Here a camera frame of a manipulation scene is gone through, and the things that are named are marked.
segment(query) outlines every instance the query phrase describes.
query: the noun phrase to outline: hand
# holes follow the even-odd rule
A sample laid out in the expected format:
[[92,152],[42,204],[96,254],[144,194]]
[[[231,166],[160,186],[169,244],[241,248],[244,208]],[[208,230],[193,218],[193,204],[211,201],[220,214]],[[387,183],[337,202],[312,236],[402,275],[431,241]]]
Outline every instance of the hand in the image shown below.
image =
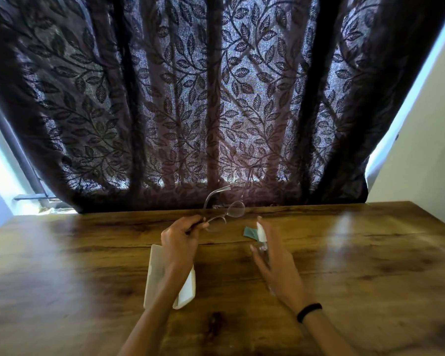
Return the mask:
[[260,216],[258,217],[258,222],[264,228],[267,236],[270,265],[264,262],[257,248],[251,245],[250,249],[255,264],[273,293],[297,314],[302,311],[305,306],[314,303],[314,301],[305,290],[302,278],[293,262],[293,256],[282,245],[277,231]]
[[200,221],[200,215],[182,217],[163,230],[161,235],[165,276],[176,285],[181,284],[180,288],[193,267],[199,232],[209,226],[206,222],[198,223]]

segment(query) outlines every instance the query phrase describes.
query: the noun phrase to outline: wood grain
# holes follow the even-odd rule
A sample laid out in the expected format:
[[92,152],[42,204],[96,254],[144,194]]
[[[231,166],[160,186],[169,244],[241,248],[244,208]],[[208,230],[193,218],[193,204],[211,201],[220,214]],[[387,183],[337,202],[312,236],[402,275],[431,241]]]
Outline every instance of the wood grain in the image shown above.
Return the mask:
[[[196,298],[163,355],[318,355],[267,292],[244,226],[275,224],[340,332],[366,355],[445,355],[445,225],[412,203],[248,209],[204,233]],[[195,210],[17,216],[0,228],[0,355],[115,355],[143,311],[150,246]]]

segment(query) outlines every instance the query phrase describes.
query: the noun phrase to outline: black bracelet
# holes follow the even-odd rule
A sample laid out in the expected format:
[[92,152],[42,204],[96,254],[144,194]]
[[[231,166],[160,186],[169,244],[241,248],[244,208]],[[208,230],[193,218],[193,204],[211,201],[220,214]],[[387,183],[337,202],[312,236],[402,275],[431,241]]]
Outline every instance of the black bracelet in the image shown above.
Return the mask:
[[297,315],[297,321],[302,323],[303,322],[303,318],[305,316],[307,316],[310,312],[315,311],[315,310],[322,310],[323,307],[321,307],[321,304],[319,303],[312,303],[311,305],[308,305],[306,307],[303,308],[302,311],[300,311]]

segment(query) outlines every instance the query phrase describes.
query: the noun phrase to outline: person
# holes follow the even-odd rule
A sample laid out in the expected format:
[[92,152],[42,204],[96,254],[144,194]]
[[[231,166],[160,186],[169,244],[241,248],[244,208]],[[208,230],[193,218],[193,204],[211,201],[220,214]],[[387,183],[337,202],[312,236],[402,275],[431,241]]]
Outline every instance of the person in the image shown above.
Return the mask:
[[[277,230],[260,216],[258,222],[267,237],[269,265],[257,248],[250,246],[255,264],[270,290],[297,316],[315,304],[305,289],[292,254],[283,246]],[[199,215],[182,217],[161,234],[165,275],[158,286],[154,303],[142,314],[119,356],[157,355],[174,300],[191,271],[198,248],[199,233],[208,227]],[[303,325],[326,356],[357,355],[355,350],[317,309],[303,317]]]

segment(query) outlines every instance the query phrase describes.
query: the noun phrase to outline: dark curtain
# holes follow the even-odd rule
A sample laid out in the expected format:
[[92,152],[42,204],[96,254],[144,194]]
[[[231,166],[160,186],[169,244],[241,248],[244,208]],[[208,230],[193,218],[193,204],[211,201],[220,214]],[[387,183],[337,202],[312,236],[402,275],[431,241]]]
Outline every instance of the dark curtain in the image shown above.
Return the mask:
[[366,199],[445,0],[0,0],[0,102],[80,212]]

